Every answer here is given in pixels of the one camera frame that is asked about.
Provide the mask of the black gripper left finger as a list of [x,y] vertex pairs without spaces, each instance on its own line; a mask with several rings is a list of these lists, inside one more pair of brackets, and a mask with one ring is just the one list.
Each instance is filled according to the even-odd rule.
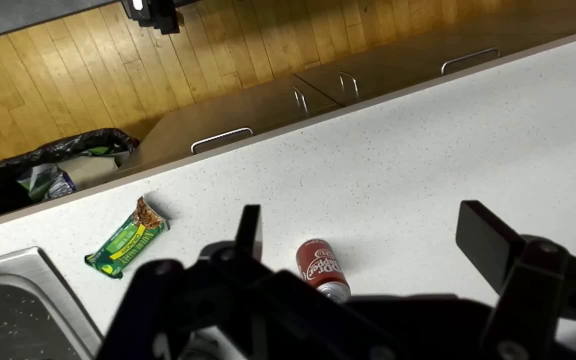
[[245,205],[239,216],[239,225],[236,230],[236,253],[258,261],[262,257],[262,206],[259,205]]

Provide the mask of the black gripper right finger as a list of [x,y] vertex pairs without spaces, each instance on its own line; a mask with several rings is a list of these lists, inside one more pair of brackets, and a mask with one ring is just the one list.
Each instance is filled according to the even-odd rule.
[[499,294],[526,241],[480,201],[461,201],[455,225],[455,246],[492,290]]

